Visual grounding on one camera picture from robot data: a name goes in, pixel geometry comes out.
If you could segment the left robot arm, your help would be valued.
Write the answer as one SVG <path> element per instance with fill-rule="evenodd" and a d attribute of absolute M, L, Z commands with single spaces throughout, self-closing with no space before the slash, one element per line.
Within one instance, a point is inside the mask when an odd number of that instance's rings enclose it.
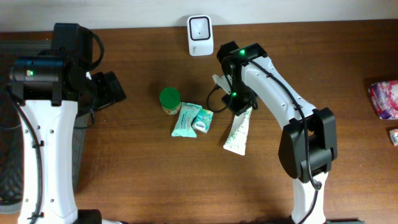
<path fill-rule="evenodd" d="M 7 94 L 22 123 L 24 188 L 19 223 L 103 223 L 97 209 L 78 209 L 72 181 L 75 120 L 126 98 L 113 72 L 96 72 L 101 39 L 79 24 L 57 23 L 51 46 L 19 57 Z"/>

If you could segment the green bottle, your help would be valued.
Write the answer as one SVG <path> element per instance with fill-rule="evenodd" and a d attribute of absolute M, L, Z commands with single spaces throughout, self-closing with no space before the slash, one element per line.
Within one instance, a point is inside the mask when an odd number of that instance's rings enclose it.
<path fill-rule="evenodd" d="M 169 115 L 175 115 L 181 108 L 180 93 L 176 88 L 164 88 L 159 95 L 160 104 L 163 111 Z"/>

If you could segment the small teal gum pack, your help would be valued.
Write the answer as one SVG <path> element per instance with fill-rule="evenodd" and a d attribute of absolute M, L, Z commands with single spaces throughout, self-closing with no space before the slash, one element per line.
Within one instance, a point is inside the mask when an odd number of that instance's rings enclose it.
<path fill-rule="evenodd" d="M 212 111 L 201 109 L 193 121 L 193 129 L 202 133 L 207 133 L 210 129 L 213 115 L 214 113 Z"/>

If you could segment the white tube with cork cap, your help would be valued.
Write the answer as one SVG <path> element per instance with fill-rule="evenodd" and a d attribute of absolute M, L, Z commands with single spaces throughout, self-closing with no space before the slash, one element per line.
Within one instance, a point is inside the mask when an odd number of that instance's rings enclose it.
<path fill-rule="evenodd" d="M 231 131 L 223 145 L 224 149 L 240 156 L 245 155 L 251 113 L 252 108 L 249 108 L 241 115 L 234 116 Z"/>

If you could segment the orange snack packet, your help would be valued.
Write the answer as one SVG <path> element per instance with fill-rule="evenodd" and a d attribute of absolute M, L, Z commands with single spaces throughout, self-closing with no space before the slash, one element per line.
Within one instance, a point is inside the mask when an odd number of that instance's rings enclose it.
<path fill-rule="evenodd" d="M 398 146 L 398 129 L 392 129 L 389 131 L 389 136 L 391 139 L 391 142 L 394 146 Z"/>

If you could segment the red purple tissue pack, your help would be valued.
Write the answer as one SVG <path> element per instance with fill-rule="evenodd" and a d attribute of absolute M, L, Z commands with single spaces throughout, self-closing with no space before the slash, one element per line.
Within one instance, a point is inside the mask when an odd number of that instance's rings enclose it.
<path fill-rule="evenodd" d="M 397 80 L 373 83 L 368 92 L 380 119 L 397 119 Z"/>

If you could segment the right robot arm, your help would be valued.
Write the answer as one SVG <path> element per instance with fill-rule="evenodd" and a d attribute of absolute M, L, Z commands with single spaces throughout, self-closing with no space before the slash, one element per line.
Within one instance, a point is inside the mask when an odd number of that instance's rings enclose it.
<path fill-rule="evenodd" d="M 302 98 L 275 69 L 267 52 L 254 43 L 223 44 L 216 54 L 223 75 L 214 75 L 225 91 L 226 108 L 238 118 L 262 101 L 282 130 L 279 161 L 293 180 L 294 207 L 290 223 L 328 223 L 324 189 L 338 157 L 336 118 L 329 108 L 317 109 Z"/>

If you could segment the teal wipes packet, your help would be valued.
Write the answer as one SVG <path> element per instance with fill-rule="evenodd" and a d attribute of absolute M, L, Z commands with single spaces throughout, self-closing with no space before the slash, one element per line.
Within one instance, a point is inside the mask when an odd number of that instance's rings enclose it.
<path fill-rule="evenodd" d="M 192 123 L 199 114 L 202 106 L 193 103 L 182 103 L 177 123 L 172 131 L 173 137 L 196 138 L 197 134 Z"/>

